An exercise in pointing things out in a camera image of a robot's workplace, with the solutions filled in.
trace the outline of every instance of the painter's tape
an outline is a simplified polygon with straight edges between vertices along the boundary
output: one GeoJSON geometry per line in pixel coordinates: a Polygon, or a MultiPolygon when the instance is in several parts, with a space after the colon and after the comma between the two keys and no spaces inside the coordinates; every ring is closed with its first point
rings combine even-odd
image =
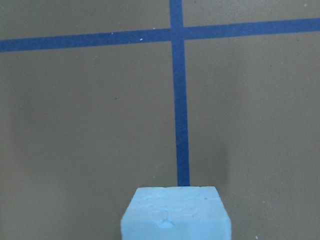
{"type": "Polygon", "coordinates": [[[183,8],[181,0],[170,0],[172,69],[175,112],[175,144],[178,186],[190,186],[187,84],[183,8]]]}
{"type": "Polygon", "coordinates": [[[0,52],[82,48],[171,40],[169,28],[0,40],[0,52]]]}
{"type": "Polygon", "coordinates": [[[320,18],[184,27],[185,40],[320,31],[320,18]]]}

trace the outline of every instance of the styrofoam block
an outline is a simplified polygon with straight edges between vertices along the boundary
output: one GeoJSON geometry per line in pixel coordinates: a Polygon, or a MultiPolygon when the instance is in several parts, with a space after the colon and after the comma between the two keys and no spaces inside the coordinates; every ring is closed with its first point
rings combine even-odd
{"type": "Polygon", "coordinates": [[[138,188],[121,220],[122,240],[231,240],[214,186],[138,188]]]}

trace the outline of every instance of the light blue foam block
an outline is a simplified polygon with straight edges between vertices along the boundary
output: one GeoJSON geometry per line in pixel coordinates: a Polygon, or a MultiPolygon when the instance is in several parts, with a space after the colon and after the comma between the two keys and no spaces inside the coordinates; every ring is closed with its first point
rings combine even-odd
{"type": "Polygon", "coordinates": [[[138,188],[121,220],[122,240],[231,240],[214,186],[138,188]]]}

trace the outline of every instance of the blue tape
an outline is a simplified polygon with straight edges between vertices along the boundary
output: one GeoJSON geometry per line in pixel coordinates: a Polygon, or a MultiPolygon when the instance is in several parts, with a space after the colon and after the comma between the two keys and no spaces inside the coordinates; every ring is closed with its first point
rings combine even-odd
{"type": "Polygon", "coordinates": [[[170,0],[171,47],[175,113],[175,144],[178,186],[190,186],[187,84],[183,9],[181,0],[170,0]]]}
{"type": "Polygon", "coordinates": [[[320,18],[185,27],[185,40],[216,39],[320,31],[320,18]]]}
{"type": "Polygon", "coordinates": [[[171,40],[169,28],[0,40],[0,52],[141,44],[171,40]]]}
{"type": "MultiPolygon", "coordinates": [[[[172,29],[175,29],[176,32],[179,32],[184,40],[320,31],[320,18],[194,26],[182,28],[177,27],[179,25],[181,26],[182,24],[182,20],[179,20],[176,17],[177,14],[170,15],[173,18],[171,20],[171,24],[173,24],[174,26],[172,29]]],[[[45,49],[82,48],[121,44],[155,43],[171,40],[172,30],[170,28],[66,36],[33,37],[0,40],[0,53],[45,49]]]]}

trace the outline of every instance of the block top face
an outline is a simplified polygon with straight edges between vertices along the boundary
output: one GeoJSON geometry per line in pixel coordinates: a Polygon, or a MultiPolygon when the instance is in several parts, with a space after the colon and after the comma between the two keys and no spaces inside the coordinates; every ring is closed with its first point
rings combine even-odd
{"type": "Polygon", "coordinates": [[[207,221],[228,219],[214,186],[141,187],[123,221],[207,221]]]}

